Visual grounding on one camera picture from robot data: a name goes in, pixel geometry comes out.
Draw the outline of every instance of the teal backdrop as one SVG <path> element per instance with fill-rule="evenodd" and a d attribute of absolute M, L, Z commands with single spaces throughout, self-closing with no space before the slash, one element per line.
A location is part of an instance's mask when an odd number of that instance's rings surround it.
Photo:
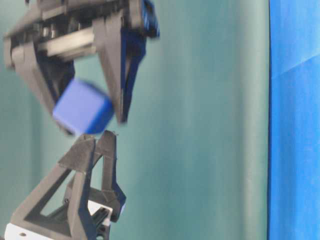
<path fill-rule="evenodd" d="M 26 7 L 0 0 L 3 36 Z M 111 240 L 267 238 L 269 4 L 156 0 L 161 37 L 139 69 L 118 134 L 127 196 Z M 96 57 L 76 75 L 107 90 Z M 0 58 L 0 233 L 75 141 Z M 95 170 L 93 184 L 101 175 Z M 52 205 L 61 201 L 57 194 Z"/>

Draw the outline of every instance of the blue fabric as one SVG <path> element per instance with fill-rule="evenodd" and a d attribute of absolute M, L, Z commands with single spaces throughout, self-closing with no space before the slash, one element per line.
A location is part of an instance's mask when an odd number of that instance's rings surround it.
<path fill-rule="evenodd" d="M 320 239 L 320 1 L 270 0 L 270 240 Z"/>
<path fill-rule="evenodd" d="M 53 110 L 53 117 L 77 135 L 103 132 L 113 114 L 108 96 L 78 79 L 69 83 Z"/>

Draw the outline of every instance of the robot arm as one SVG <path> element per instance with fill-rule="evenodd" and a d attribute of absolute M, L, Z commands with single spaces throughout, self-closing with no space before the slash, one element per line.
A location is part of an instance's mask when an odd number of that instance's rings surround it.
<path fill-rule="evenodd" d="M 109 240 L 126 196 L 116 180 L 116 136 L 105 131 L 96 141 L 82 135 L 13 213 L 6 240 Z M 92 169 L 103 157 L 101 190 L 90 187 Z M 74 171 L 60 207 L 49 215 L 42 210 Z"/>
<path fill-rule="evenodd" d="M 159 34 L 149 0 L 38 0 L 4 37 L 4 61 L 52 114 L 74 60 L 98 54 L 117 121 L 126 123 L 146 39 Z"/>

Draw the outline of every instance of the blue cube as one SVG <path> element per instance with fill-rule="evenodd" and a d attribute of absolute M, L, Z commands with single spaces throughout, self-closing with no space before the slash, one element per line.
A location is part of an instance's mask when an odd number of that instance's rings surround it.
<path fill-rule="evenodd" d="M 114 115 L 108 96 L 92 84 L 71 80 L 53 109 L 53 117 L 76 135 L 102 133 Z"/>

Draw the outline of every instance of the green wall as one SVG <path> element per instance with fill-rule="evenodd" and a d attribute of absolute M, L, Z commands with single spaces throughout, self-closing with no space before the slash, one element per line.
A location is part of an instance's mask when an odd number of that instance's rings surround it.
<path fill-rule="evenodd" d="M 127 196 L 111 240 L 266 239 L 268 1 L 155 4 L 161 38 L 148 43 L 129 122 L 108 127 L 118 133 L 117 177 Z M 25 6 L 1 6 L 3 35 Z M 78 61 L 76 70 L 106 90 L 96 57 Z M 0 77 L 3 233 L 75 139 L 58 130 L 2 57 Z"/>

